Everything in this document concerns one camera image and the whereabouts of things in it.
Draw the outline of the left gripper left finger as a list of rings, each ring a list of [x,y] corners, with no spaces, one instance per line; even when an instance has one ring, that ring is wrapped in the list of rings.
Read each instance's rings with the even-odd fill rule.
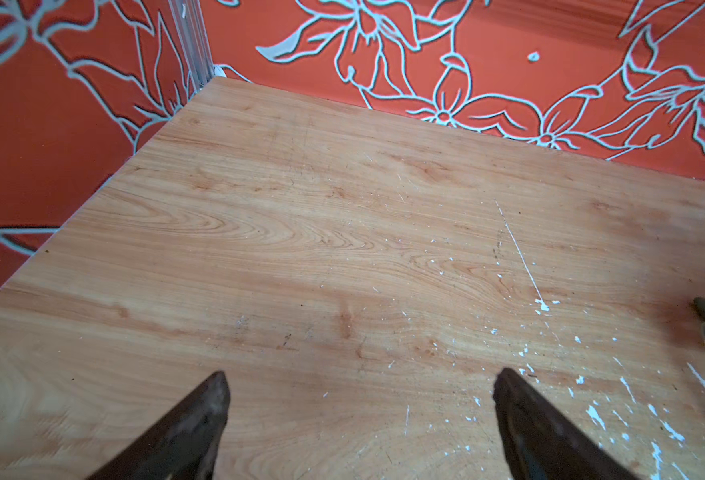
[[[224,371],[208,376],[92,479],[212,479],[228,423]]]

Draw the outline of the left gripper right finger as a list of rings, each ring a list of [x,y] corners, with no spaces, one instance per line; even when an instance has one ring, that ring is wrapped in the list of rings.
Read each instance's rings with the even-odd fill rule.
[[[494,383],[498,426],[514,480],[633,479],[516,371]]]

